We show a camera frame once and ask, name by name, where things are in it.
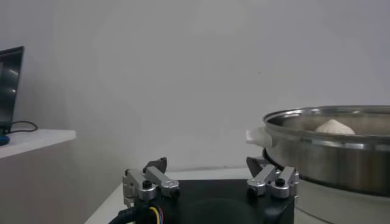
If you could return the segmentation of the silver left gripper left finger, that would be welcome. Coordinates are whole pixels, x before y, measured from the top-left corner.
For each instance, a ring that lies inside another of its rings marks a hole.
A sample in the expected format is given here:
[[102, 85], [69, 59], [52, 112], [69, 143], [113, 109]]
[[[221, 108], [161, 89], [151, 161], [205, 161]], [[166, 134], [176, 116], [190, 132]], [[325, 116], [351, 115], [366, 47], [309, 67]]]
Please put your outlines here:
[[167, 166], [167, 157], [162, 157], [149, 161], [142, 170], [125, 170], [122, 177], [124, 204], [131, 208], [137, 201], [148, 203], [158, 197], [179, 198], [179, 182], [166, 176]]

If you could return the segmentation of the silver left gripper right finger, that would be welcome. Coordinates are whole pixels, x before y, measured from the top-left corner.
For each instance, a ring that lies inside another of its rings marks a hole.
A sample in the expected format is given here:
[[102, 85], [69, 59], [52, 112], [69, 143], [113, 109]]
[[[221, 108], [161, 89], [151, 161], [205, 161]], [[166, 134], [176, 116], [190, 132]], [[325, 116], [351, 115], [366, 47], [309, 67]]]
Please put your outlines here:
[[299, 173], [293, 167], [278, 168], [262, 157], [247, 157], [252, 175], [247, 180], [248, 193], [260, 197], [269, 193], [274, 198], [297, 198]]

